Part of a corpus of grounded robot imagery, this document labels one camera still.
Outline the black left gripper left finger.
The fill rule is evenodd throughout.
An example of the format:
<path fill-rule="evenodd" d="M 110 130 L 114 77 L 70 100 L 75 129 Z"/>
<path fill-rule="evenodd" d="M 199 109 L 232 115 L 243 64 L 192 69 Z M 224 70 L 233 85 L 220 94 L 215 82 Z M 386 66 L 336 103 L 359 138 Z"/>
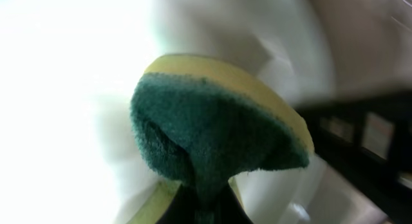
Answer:
<path fill-rule="evenodd" d="M 156 224 L 199 224 L 199 208 L 196 191 L 192 187 L 181 185 Z"/>

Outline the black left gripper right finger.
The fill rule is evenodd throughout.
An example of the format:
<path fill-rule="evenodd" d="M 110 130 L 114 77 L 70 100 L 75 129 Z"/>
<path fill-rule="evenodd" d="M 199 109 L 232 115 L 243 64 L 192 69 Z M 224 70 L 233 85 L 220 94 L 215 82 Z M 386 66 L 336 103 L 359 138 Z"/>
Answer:
<path fill-rule="evenodd" d="M 227 183 L 214 201 L 214 224 L 253 224 Z"/>

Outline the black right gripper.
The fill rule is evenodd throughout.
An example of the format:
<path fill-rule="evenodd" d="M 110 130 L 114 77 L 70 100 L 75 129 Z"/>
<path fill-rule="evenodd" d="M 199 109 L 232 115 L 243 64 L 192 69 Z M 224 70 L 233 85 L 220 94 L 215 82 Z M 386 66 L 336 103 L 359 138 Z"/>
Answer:
<path fill-rule="evenodd" d="M 316 154 L 395 223 L 411 223 L 411 92 L 300 108 Z"/>

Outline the green and yellow sponge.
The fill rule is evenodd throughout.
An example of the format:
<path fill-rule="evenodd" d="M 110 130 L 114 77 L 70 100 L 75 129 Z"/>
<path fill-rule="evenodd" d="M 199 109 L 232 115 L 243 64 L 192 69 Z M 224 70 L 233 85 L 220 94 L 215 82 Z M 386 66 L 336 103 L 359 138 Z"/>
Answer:
<path fill-rule="evenodd" d="M 231 177 L 305 168 L 314 152 L 304 119 L 241 68 L 208 57 L 164 55 L 143 72 L 130 117 L 146 164 L 192 187 L 200 223 Z"/>

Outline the white plate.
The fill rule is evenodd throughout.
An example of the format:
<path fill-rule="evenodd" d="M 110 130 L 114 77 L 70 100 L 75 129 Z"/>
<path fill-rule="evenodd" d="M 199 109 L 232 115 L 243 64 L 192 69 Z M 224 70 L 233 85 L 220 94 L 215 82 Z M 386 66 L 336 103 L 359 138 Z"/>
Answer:
<path fill-rule="evenodd" d="M 1 0 L 1 222 L 126 223 L 158 177 L 129 100 L 168 53 L 240 65 L 292 106 L 331 99 L 308 0 Z"/>

